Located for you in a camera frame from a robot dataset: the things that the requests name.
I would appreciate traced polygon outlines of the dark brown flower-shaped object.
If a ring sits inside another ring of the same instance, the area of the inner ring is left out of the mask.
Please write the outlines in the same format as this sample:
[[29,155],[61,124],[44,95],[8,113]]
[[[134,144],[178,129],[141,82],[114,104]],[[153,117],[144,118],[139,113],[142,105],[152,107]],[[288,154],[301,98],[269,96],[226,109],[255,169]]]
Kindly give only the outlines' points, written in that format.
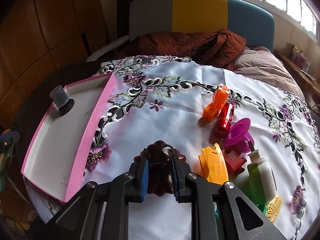
[[142,157],[149,162],[148,194],[155,194],[158,197],[167,193],[173,194],[171,160],[174,153],[177,153],[181,162],[186,162],[185,155],[162,140],[144,148],[140,155],[134,157],[133,161],[135,163],[139,162]]

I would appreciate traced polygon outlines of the orange-yellow curved piece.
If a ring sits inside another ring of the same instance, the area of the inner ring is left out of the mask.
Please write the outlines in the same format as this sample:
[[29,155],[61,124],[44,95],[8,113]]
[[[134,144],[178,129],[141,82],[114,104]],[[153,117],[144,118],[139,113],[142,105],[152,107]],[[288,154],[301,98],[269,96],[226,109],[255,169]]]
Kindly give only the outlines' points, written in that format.
[[199,160],[204,178],[208,182],[223,185],[229,181],[226,162],[218,143],[213,147],[203,148]]

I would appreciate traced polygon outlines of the red puzzle-shaped block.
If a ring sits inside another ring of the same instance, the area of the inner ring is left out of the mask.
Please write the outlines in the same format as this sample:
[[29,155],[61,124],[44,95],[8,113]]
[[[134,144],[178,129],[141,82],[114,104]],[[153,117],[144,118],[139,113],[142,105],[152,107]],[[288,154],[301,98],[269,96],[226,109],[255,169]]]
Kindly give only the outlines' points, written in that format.
[[229,174],[238,176],[244,172],[243,165],[246,163],[245,157],[241,157],[241,152],[237,148],[227,148],[222,150],[227,171]]

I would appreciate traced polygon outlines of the red glossy cylinder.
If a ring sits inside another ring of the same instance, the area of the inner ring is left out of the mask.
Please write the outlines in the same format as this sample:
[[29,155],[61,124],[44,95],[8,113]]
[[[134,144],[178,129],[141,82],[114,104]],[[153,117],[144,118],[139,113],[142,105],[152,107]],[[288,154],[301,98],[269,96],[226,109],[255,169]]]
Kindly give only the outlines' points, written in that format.
[[227,137],[231,129],[233,117],[234,106],[231,103],[225,103],[213,128],[214,135],[217,138]]

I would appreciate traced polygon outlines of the magenta funnel-shaped object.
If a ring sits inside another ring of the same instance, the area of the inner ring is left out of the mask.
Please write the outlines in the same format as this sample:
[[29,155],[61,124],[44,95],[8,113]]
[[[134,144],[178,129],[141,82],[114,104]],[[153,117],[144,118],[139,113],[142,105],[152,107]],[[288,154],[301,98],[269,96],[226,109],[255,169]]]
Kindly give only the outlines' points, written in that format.
[[231,126],[227,137],[223,139],[223,145],[225,147],[235,146],[241,153],[251,152],[251,145],[254,146],[254,139],[249,132],[250,126],[250,118],[243,118],[237,121]]

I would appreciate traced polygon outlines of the green and white container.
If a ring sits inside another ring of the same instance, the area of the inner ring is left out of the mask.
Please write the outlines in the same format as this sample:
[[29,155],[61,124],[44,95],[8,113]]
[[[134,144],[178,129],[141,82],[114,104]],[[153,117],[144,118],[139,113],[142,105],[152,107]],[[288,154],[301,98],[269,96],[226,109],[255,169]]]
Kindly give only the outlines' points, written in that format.
[[262,213],[266,213],[267,204],[277,193],[274,173],[267,156],[262,156],[259,150],[251,151],[248,156],[251,160],[247,165],[248,179],[241,189]]

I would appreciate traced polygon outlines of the orange perforated block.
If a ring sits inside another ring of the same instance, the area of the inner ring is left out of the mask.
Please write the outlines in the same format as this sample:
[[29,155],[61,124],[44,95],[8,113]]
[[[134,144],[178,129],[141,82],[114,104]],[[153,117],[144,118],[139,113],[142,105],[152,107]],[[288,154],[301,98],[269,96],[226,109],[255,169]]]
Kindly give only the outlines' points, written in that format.
[[213,96],[212,102],[207,105],[202,113],[202,118],[206,122],[212,122],[221,109],[223,108],[228,96],[230,94],[230,89],[223,84],[220,84]]

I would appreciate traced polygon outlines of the yellow carved oval object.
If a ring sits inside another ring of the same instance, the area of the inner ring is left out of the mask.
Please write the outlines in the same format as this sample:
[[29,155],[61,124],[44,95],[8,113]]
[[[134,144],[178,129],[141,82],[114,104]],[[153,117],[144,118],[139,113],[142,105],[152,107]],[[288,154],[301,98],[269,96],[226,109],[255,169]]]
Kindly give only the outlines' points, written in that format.
[[279,194],[276,196],[266,205],[266,212],[265,216],[267,219],[274,223],[280,213],[281,207],[283,204],[283,200]]

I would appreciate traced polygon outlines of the pink shallow tray box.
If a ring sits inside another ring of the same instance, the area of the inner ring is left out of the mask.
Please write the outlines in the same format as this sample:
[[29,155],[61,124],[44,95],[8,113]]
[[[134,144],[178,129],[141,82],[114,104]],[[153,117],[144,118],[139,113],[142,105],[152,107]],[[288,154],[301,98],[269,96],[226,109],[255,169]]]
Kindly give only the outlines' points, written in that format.
[[109,73],[64,87],[75,104],[65,115],[51,104],[42,118],[21,169],[29,182],[62,202],[81,189],[91,143],[115,84]]

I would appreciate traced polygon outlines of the white embroidered floral tablecloth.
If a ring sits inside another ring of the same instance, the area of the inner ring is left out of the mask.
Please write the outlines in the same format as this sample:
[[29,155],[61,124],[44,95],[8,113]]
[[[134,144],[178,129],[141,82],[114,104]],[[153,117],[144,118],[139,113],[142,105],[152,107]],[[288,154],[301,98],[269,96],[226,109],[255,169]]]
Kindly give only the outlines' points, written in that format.
[[[201,124],[202,111],[224,84],[231,90],[228,102],[235,107],[235,121],[250,118],[255,147],[273,169],[283,199],[275,226],[287,239],[304,237],[319,212],[319,135],[304,99],[187,57],[127,57],[102,63],[95,76],[109,73],[116,84],[95,131],[82,185],[111,181],[157,140],[178,149],[193,170],[199,169],[201,150],[215,143],[214,124]],[[62,201],[29,180],[28,187],[47,222]]]

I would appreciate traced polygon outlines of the rust brown quilted jacket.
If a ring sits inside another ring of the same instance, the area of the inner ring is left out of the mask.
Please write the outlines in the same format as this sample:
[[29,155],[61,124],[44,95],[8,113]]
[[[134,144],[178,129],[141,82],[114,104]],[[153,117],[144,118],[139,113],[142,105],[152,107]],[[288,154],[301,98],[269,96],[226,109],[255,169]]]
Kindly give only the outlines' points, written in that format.
[[228,29],[210,33],[158,31],[137,36],[125,48],[126,56],[168,55],[189,57],[198,64],[233,70],[246,39]]

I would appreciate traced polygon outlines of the pinkish grey pillow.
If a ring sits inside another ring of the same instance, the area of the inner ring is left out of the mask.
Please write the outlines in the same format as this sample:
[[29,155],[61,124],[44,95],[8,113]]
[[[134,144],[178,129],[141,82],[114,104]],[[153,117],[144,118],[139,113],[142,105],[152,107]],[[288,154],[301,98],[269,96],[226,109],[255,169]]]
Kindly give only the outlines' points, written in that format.
[[245,47],[233,61],[234,72],[281,88],[305,99],[298,83],[265,46]]

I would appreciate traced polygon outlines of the wooden side table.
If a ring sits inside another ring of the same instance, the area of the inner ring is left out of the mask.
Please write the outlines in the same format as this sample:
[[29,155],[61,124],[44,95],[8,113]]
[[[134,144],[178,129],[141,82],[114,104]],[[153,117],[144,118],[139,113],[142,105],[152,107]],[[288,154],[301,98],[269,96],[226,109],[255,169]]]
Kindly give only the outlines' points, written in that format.
[[302,90],[308,90],[312,95],[319,98],[319,84],[316,81],[312,81],[302,70],[284,54],[274,51],[274,55],[284,64],[284,67],[293,76],[299,85],[301,85]]

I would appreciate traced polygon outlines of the pink box on side table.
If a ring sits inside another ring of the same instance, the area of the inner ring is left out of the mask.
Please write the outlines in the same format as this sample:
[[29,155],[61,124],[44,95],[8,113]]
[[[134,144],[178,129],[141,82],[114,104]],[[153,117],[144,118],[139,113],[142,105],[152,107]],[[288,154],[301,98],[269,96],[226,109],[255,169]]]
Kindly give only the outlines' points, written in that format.
[[306,71],[310,66],[309,60],[304,56],[302,50],[300,50],[296,45],[293,45],[290,59],[301,69]]

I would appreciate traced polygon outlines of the grey yellow blue headboard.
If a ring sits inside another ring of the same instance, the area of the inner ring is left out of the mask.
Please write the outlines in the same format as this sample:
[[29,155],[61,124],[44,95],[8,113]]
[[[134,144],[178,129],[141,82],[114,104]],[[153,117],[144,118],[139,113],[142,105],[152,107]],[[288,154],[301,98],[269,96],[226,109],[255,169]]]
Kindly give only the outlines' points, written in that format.
[[273,16],[242,0],[135,0],[130,4],[130,40],[156,31],[209,33],[221,29],[245,38],[248,47],[273,49]]

